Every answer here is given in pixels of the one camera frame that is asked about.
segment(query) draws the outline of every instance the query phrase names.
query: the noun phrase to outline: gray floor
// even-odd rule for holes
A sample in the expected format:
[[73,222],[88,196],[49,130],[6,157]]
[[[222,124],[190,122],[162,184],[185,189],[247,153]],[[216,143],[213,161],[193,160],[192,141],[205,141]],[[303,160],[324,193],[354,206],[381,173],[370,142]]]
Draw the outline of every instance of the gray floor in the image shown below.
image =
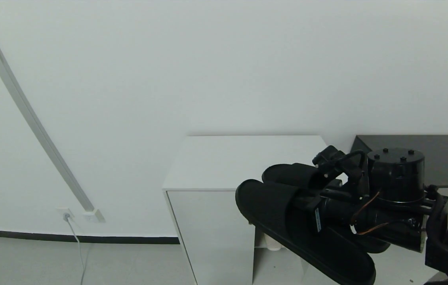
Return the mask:
[[[82,243],[85,285],[193,285],[179,245]],[[0,285],[79,285],[74,242],[0,238]]]

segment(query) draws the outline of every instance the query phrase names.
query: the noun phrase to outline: dark countertop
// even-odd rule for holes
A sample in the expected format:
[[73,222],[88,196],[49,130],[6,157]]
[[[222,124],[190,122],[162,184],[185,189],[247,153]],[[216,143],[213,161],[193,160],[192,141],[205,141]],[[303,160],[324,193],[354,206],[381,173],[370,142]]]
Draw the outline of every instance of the dark countertop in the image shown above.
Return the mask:
[[448,135],[357,135],[353,150],[381,148],[412,148],[425,159],[425,184],[448,187]]

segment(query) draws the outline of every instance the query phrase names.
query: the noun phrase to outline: white wall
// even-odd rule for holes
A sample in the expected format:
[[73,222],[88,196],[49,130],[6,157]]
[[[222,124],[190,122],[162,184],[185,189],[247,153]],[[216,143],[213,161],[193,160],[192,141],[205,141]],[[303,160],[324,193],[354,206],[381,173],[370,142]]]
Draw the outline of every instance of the white wall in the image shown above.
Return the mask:
[[[0,2],[0,46],[108,220],[86,234],[175,235],[187,134],[448,133],[448,2]],[[68,232],[52,209],[82,209],[2,86],[0,139],[0,229]]]

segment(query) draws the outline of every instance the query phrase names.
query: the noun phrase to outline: white cable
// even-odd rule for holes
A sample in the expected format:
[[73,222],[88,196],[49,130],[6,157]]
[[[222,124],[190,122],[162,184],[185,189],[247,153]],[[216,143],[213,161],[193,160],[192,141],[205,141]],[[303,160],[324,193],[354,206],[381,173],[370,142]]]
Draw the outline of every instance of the white cable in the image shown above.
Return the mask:
[[79,282],[79,284],[83,285],[83,278],[85,277],[86,265],[83,262],[83,256],[81,255],[81,245],[79,244],[78,236],[76,236],[76,233],[74,232],[74,229],[72,228],[72,225],[69,222],[69,217],[70,217],[70,215],[68,213],[66,213],[64,215],[64,220],[69,224],[69,227],[71,228],[72,234],[74,235],[74,238],[76,238],[76,241],[78,242],[79,259],[81,260],[81,265],[83,267],[83,274],[81,274],[81,282]]

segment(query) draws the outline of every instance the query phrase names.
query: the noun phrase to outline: white cabinet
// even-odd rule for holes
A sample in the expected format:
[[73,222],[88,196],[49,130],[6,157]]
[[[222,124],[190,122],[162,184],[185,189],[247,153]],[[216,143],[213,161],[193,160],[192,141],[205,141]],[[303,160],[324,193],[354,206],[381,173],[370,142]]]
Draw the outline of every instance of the white cabinet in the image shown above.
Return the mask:
[[273,164],[311,164],[325,147],[319,136],[186,138],[163,190],[197,285],[251,285],[253,277],[260,285],[301,282],[302,264],[292,252],[254,253],[255,227],[234,192]]

